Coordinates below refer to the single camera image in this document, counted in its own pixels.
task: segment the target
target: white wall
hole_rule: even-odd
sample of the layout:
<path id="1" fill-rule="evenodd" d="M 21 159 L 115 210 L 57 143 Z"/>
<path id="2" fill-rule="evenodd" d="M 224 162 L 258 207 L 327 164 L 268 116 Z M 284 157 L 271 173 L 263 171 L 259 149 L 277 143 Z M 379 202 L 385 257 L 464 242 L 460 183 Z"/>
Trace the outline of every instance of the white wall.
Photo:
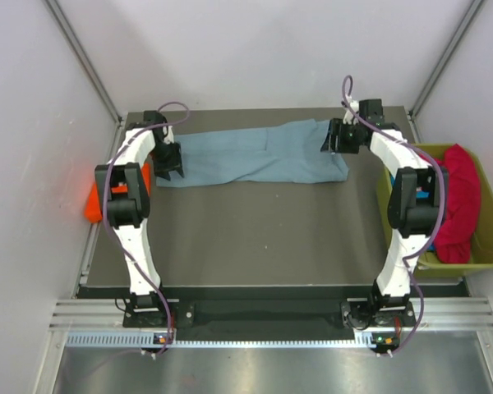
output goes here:
<path id="1" fill-rule="evenodd" d="M 0 1 L 0 393 L 28 392 L 115 126 L 41 1 Z"/>
<path id="2" fill-rule="evenodd" d="M 470 0 L 60 0 L 120 112 L 413 105 Z"/>
<path id="3" fill-rule="evenodd" d="M 458 142 L 481 159 L 493 188 L 493 0 L 480 15 L 422 109 L 422 138 Z M 468 281 L 493 308 L 493 272 Z"/>

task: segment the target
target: orange object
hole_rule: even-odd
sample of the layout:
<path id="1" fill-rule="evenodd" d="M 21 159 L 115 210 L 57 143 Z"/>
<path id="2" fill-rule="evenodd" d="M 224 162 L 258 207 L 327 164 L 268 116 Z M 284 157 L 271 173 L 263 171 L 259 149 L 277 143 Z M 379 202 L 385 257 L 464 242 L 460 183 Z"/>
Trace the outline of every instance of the orange object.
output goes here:
<path id="1" fill-rule="evenodd" d="M 142 166 L 142 177 L 145 179 L 146 189 L 148 195 L 150 195 L 151 186 L 151 170 L 150 164 L 145 163 Z M 127 186 L 112 187 L 112 193 L 126 193 L 128 191 Z M 97 192 L 97 184 L 94 183 L 91 187 L 90 195 L 88 196 L 88 202 L 85 205 L 84 216 L 92 223 L 98 223 L 102 220 L 102 211 L 100 210 L 99 195 Z"/>

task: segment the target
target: yellow plastic basket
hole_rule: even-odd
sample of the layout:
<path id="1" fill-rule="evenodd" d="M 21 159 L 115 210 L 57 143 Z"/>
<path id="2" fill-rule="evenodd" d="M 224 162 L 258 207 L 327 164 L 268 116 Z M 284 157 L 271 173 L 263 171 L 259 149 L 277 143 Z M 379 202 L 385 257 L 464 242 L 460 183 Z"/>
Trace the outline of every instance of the yellow plastic basket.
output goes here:
<path id="1" fill-rule="evenodd" d="M 444 152 L 452 144 L 417 144 L 417 146 L 433 158 L 442 159 Z M 447 264 L 438 260 L 434 252 L 426 252 L 418 260 L 417 271 L 415 272 L 418 277 L 461 277 L 483 269 L 493 268 L 493 192 L 477 156 L 471 152 L 469 154 L 475 162 L 481 182 L 481 210 L 477 229 L 472 237 L 471 258 L 466 264 Z M 380 206 L 381 221 L 387 245 L 391 242 L 392 234 L 387 220 L 387 205 L 391 190 L 390 174 L 387 168 L 384 167 L 384 171 L 376 184 L 376 196 Z"/>

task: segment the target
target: light blue towel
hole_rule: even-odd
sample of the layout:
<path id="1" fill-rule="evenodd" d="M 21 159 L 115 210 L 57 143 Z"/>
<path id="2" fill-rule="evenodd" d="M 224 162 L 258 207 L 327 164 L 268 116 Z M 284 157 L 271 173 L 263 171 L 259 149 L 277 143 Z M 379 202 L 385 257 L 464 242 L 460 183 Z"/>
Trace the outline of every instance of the light blue towel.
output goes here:
<path id="1" fill-rule="evenodd" d="M 170 172 L 158 186 L 220 185 L 232 181 L 319 183 L 346 181 L 339 154 L 320 152 L 329 121 L 293 121 L 277 127 L 176 135 L 185 177 Z"/>

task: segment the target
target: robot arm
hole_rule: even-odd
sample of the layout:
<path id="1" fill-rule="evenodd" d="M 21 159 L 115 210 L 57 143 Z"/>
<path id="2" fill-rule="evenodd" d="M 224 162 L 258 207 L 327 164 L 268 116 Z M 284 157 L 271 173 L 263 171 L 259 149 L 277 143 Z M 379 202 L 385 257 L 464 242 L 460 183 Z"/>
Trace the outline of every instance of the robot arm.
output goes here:
<path id="1" fill-rule="evenodd" d="M 360 321 L 366 320 L 369 326 L 373 324 L 371 322 L 376 322 L 377 317 L 386 317 L 387 320 L 390 316 L 405 314 L 412 307 L 409 303 L 411 283 L 408 269 L 411 273 L 414 271 L 417 258 L 407 260 L 408 269 L 403 260 L 428 242 L 441 202 L 434 169 L 399 143 L 405 139 L 396 125 L 385 123 L 381 100 L 349 100 L 349 103 L 362 118 L 395 139 L 391 140 L 355 122 L 353 115 L 346 110 L 343 119 L 331 120 L 329 134 L 321 148 L 333 153 L 358 153 L 360 146 L 367 146 L 394 175 L 387 212 L 393 228 L 392 241 L 385 265 L 373 284 L 366 304 L 358 306 L 360 315 L 366 316 Z M 442 168 L 442 172 L 447 185 L 447 171 Z M 418 196 L 420 189 L 425 192 L 423 197 Z"/>
<path id="2" fill-rule="evenodd" d="M 122 248 L 130 274 L 130 302 L 127 309 L 133 313 L 157 312 L 161 310 L 160 300 L 154 288 L 137 270 L 136 265 L 160 288 L 158 275 L 150 252 L 146 230 L 150 215 L 150 196 L 146 189 L 141 167 L 151 155 L 154 174 L 169 179 L 171 171 L 181 176 L 181 148 L 174 142 L 172 127 L 158 127 L 143 130 L 154 124 L 166 123 L 166 119 L 156 111 L 146 111 L 144 121 L 129 125 L 122 147 L 113 164 L 109 190 L 98 188 L 99 201 L 107 197 L 107 219 Z M 104 185 L 109 164 L 95 168 L 97 185 Z"/>

